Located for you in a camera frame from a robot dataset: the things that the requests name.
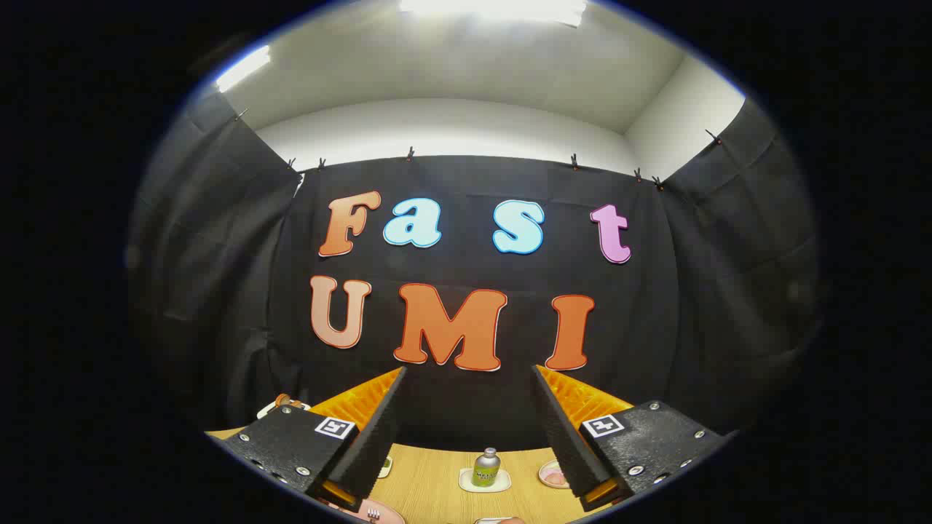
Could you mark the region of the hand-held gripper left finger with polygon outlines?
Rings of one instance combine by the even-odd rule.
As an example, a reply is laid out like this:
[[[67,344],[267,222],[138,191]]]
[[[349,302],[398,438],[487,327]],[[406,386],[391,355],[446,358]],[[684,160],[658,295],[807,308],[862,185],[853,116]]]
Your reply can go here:
[[[290,490],[357,511],[397,437],[406,372],[400,366],[314,407],[281,394],[220,444]]]

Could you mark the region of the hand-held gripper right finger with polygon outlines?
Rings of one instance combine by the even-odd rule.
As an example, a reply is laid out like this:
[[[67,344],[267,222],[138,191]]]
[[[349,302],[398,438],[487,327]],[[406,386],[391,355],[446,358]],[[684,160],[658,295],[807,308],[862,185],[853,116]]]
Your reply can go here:
[[[547,442],[585,511],[654,491],[729,442],[665,402],[632,405],[545,366],[532,366],[532,391]]]

